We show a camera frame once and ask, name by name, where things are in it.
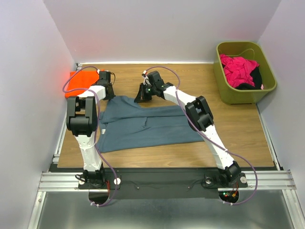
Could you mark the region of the blue-grey t-shirt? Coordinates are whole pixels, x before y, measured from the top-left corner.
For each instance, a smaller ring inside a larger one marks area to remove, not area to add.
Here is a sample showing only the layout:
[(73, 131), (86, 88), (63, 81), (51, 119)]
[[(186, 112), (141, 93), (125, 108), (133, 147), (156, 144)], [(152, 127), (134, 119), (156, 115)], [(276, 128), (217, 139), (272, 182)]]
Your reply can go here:
[(127, 96), (107, 102), (100, 113), (100, 152), (203, 141), (177, 105), (142, 108)]

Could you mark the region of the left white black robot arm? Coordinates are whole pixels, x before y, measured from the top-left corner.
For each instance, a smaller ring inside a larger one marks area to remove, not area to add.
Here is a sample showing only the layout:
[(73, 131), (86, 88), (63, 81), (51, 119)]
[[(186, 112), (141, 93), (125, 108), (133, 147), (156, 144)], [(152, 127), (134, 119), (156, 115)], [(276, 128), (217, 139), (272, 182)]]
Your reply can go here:
[(95, 69), (98, 79), (88, 88), (66, 89), (67, 84), (78, 74), (78, 70), (64, 84), (64, 93), (83, 91), (82, 93), (67, 98), (66, 126), (78, 142), (82, 159), (83, 173), (77, 175), (81, 186), (101, 188), (109, 183), (106, 181), (103, 163), (96, 149), (96, 135), (98, 130), (98, 117), (100, 101), (111, 100), (115, 97), (110, 71)]

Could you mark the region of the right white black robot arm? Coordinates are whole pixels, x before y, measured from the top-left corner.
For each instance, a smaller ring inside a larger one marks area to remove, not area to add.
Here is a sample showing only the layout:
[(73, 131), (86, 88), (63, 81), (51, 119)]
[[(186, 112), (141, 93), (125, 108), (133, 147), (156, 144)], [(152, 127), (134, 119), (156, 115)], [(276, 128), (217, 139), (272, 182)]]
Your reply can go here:
[(230, 186), (236, 182), (241, 174), (241, 168), (222, 143), (207, 100), (203, 96), (195, 97), (184, 93), (172, 83), (165, 83), (158, 71), (150, 73), (144, 71), (142, 77), (143, 82), (140, 84), (134, 101), (136, 103), (147, 102), (152, 100), (152, 96), (155, 95), (180, 106), (191, 129), (203, 138), (211, 151), (220, 173), (221, 184)]

